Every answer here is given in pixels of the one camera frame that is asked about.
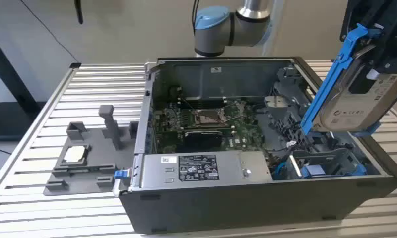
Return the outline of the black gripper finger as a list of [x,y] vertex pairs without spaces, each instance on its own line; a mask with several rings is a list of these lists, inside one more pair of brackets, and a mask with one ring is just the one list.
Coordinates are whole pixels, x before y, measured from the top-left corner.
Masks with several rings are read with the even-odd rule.
[[348,0],[344,19],[342,19],[342,25],[341,25],[341,31],[340,31],[340,41],[341,42],[344,42],[344,40],[346,38],[346,34],[349,32],[349,25],[350,25],[350,18],[352,18],[353,8],[354,8],[353,0]]
[[386,10],[378,23],[384,29],[376,43],[374,69],[397,74],[397,9]]

